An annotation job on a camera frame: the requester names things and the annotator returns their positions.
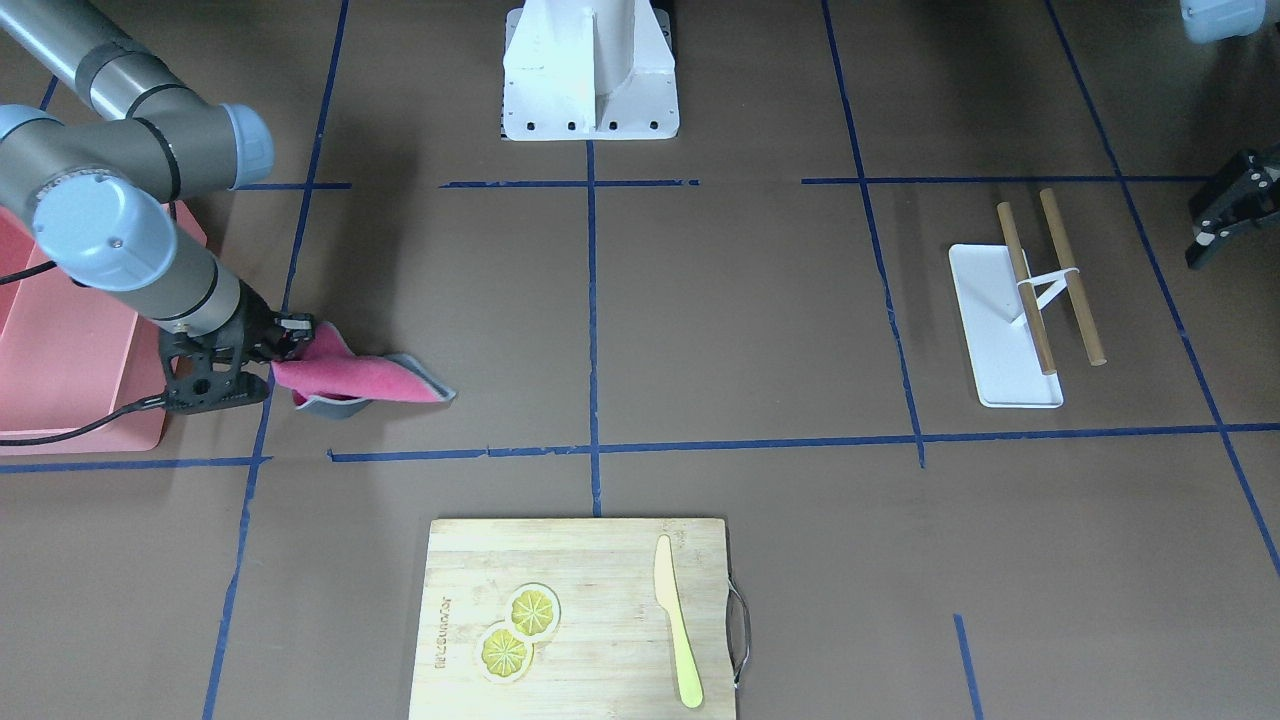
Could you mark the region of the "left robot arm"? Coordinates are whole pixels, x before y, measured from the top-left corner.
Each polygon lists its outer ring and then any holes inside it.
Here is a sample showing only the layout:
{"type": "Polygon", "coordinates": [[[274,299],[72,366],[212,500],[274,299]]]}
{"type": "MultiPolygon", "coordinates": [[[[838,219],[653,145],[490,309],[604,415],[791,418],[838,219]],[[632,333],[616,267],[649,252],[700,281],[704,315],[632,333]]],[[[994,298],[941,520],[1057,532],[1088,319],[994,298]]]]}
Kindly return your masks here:
{"type": "MultiPolygon", "coordinates": [[[[1194,44],[1242,37],[1260,29],[1266,1],[1180,1],[1184,31],[1194,44]]],[[[1188,201],[1196,238],[1184,252],[1190,269],[1203,268],[1229,242],[1279,223],[1277,145],[1243,149],[1230,156],[1188,201]]]]}

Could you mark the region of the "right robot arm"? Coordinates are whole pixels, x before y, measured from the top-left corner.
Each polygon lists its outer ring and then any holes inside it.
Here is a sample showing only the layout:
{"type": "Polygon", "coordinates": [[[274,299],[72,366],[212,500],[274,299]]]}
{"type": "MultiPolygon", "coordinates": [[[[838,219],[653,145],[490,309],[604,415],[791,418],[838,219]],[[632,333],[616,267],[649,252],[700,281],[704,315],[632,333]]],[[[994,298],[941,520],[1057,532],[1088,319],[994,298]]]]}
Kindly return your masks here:
{"type": "Polygon", "coordinates": [[[265,120],[202,99],[92,3],[5,1],[1,19],[99,114],[69,126],[37,108],[3,108],[3,206],[45,256],[189,351],[293,357],[314,338],[314,319],[270,307],[177,223],[179,201],[270,176],[265,120]]]}

